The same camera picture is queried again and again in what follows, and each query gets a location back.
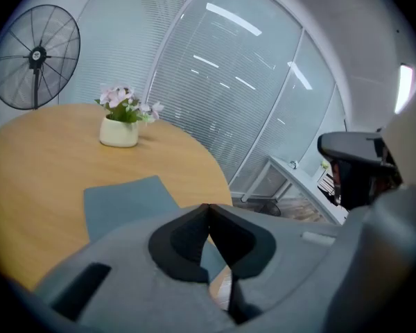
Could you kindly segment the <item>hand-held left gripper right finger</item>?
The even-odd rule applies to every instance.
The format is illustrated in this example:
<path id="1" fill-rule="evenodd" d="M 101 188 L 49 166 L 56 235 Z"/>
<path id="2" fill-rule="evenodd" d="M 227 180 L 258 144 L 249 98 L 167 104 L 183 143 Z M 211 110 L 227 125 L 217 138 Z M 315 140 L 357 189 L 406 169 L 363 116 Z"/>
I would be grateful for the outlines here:
<path id="1" fill-rule="evenodd" d="M 232 272 L 228 314 L 238 324 L 287 298 L 327 254 L 340 226 L 209 206 L 209 234 Z"/>

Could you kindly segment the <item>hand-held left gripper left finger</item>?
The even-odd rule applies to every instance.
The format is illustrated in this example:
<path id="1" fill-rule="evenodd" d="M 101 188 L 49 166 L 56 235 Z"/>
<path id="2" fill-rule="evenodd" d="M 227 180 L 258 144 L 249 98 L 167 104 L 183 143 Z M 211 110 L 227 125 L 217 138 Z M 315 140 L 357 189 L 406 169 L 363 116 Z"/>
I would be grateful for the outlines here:
<path id="1" fill-rule="evenodd" d="M 207 205 L 123 225 L 59 263 L 37 308 L 57 332 L 226 332 L 200 264 Z"/>

